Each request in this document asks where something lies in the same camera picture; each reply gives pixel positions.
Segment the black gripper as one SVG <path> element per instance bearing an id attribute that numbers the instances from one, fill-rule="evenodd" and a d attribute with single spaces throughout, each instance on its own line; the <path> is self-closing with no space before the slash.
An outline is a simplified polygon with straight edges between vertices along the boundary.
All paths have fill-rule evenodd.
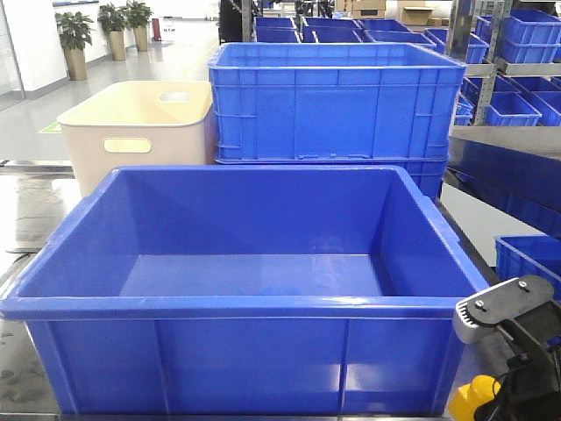
<path id="1" fill-rule="evenodd" d="M 494 398 L 475 410 L 477 420 L 560 419 L 560 304 L 541 304 L 496 327 L 518 350 Z"/>

